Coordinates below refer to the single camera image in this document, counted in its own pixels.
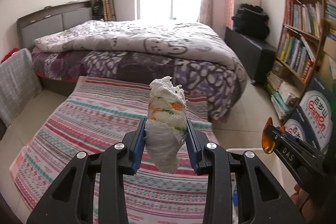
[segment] gray plaid cushion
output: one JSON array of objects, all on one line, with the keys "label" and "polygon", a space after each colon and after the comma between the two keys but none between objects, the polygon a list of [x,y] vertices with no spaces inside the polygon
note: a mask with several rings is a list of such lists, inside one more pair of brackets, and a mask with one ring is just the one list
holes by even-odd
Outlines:
[{"label": "gray plaid cushion", "polygon": [[0,65],[0,119],[6,127],[41,90],[28,49],[18,51]]}]

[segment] book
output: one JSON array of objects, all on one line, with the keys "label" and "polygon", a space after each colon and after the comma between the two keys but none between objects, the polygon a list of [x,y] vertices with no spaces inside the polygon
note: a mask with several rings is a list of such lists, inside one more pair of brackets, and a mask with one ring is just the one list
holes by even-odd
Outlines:
[{"label": "book", "polygon": [[285,60],[284,60],[284,62],[287,63],[288,65],[290,64],[289,60],[290,60],[290,58],[292,56],[292,53],[293,53],[294,39],[295,39],[294,37],[290,37],[287,54],[286,54],[286,57],[285,57]]},{"label": "book", "polygon": [[274,109],[276,110],[279,120],[285,119],[287,117],[286,113],[281,109],[281,106],[274,99],[274,93],[271,95],[271,102],[274,105]]},{"label": "book", "polygon": [[316,3],[317,24],[321,25],[321,19],[323,18],[323,6],[321,3]]},{"label": "book", "polygon": [[336,36],[333,35],[332,33],[328,33],[328,34],[327,34],[327,37],[329,37],[330,39],[336,41]]},{"label": "book", "polygon": [[278,91],[281,83],[283,82],[283,80],[277,75],[275,75],[272,71],[267,76],[267,81],[272,85],[275,91]]},{"label": "book", "polygon": [[294,65],[295,65],[295,62],[296,62],[296,58],[297,58],[297,54],[299,52],[300,44],[301,44],[300,41],[295,38],[295,47],[293,49],[293,55],[292,55],[291,63],[290,63],[290,66],[292,68],[294,68]]},{"label": "book", "polygon": [[330,4],[327,4],[327,12],[329,14],[333,15],[334,17],[336,17],[336,7],[334,7],[334,6],[330,5]]},{"label": "book", "polygon": [[285,24],[289,24],[289,17],[290,17],[290,3],[291,0],[286,0],[286,10],[285,10],[285,16],[284,16],[284,21]]},{"label": "book", "polygon": [[293,84],[283,81],[278,88],[278,92],[287,106],[290,106],[292,98],[298,99],[301,95],[299,89]]},{"label": "book", "polygon": [[301,74],[300,74],[301,78],[303,78],[303,75],[308,72],[308,70],[306,71],[308,60],[309,60],[309,55],[307,54],[306,59],[303,62],[302,71],[301,71]]},{"label": "book", "polygon": [[307,80],[308,80],[308,78],[309,78],[310,73],[311,73],[312,70],[313,70],[313,67],[312,67],[312,66],[309,66],[309,69],[308,69],[308,72],[307,72],[307,76],[306,76],[306,78],[305,78],[305,83],[307,83]]},{"label": "book", "polygon": [[302,6],[299,5],[299,29],[302,30]]},{"label": "book", "polygon": [[286,34],[283,33],[283,35],[282,35],[282,37],[281,37],[280,45],[279,45],[278,54],[277,54],[277,56],[278,56],[280,59],[281,59],[282,49],[284,48],[284,45],[285,45],[285,40],[286,40]]},{"label": "book", "polygon": [[312,35],[315,35],[315,29],[314,29],[313,17],[312,17],[312,11],[310,9],[310,5],[307,6],[307,10],[308,10],[309,25],[310,25],[310,33]]},{"label": "book", "polygon": [[303,46],[300,45],[299,50],[297,52],[297,58],[295,60],[294,68],[293,68],[293,70],[295,70],[296,72],[299,68],[299,63],[300,63],[300,59],[301,59],[301,55],[302,55],[302,49],[303,49]]},{"label": "book", "polygon": [[290,1],[290,20],[289,25],[293,26],[293,14],[294,14],[294,1]]},{"label": "book", "polygon": [[319,33],[319,26],[317,23],[317,13],[316,13],[316,8],[312,5],[309,4],[310,6],[310,10],[311,10],[311,16],[312,16],[312,20],[313,20],[313,27],[314,27],[314,34],[316,37],[320,37],[320,33]]},{"label": "book", "polygon": [[298,5],[294,4],[294,19],[293,19],[294,23],[293,23],[293,27],[298,29],[299,27],[299,9],[298,9]]},{"label": "book", "polygon": [[307,52],[308,52],[308,54],[309,54],[310,59],[311,59],[313,62],[315,62],[315,61],[316,61],[315,55],[313,54],[313,52],[312,52],[310,46],[308,45],[307,40],[306,40],[303,36],[301,36],[301,40],[302,40],[304,46],[305,46],[306,49],[307,49]]},{"label": "book", "polygon": [[303,71],[303,65],[306,63],[306,57],[307,57],[307,49],[305,46],[303,46],[302,48],[302,54],[301,54],[301,58],[300,58],[300,63],[299,63],[299,68],[297,69],[297,74],[298,75],[302,75],[302,71]]},{"label": "book", "polygon": [[311,26],[310,26],[310,18],[309,18],[309,10],[307,5],[303,5],[303,8],[305,10],[305,21],[306,21],[306,32],[311,33]]},{"label": "book", "polygon": [[307,18],[306,8],[303,5],[302,6],[302,30],[304,32],[308,32],[308,30],[307,30],[307,19],[306,18]]},{"label": "book", "polygon": [[306,64],[306,68],[304,69],[303,75],[302,75],[302,79],[305,80],[306,77],[308,76],[308,72],[309,72],[309,68],[312,66],[311,60],[308,59],[307,60],[307,64]]},{"label": "book", "polygon": [[266,81],[266,89],[271,95],[273,95],[274,92],[276,92],[276,90],[272,87],[271,83],[268,81]]},{"label": "book", "polygon": [[289,34],[286,33],[285,43],[283,44],[283,48],[282,48],[281,55],[280,55],[280,59],[282,61],[284,61],[284,59],[285,59],[286,49],[288,47],[288,43],[289,43]]}]

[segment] black ottoman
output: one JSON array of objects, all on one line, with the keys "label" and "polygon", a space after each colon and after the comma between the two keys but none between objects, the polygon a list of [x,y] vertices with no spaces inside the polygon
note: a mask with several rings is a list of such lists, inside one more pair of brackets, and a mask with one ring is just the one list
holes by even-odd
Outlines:
[{"label": "black ottoman", "polygon": [[237,54],[251,83],[266,82],[266,75],[272,69],[275,47],[266,41],[242,35],[226,28],[225,43]]}]

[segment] person's hand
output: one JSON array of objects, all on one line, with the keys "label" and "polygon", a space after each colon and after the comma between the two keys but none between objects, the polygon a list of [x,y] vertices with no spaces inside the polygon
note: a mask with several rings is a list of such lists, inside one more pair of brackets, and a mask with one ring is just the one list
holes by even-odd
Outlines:
[{"label": "person's hand", "polygon": [[309,198],[309,193],[305,192],[297,184],[294,187],[295,193],[291,195],[294,205],[301,211],[306,223],[310,222],[315,215],[315,207]]}]

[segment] gray headboard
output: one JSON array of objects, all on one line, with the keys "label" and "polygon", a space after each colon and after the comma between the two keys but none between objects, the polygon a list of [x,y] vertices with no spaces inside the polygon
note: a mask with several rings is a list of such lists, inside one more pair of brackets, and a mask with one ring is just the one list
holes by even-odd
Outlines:
[{"label": "gray headboard", "polygon": [[46,7],[16,21],[20,48],[34,48],[34,39],[62,32],[92,19],[90,1]]}]

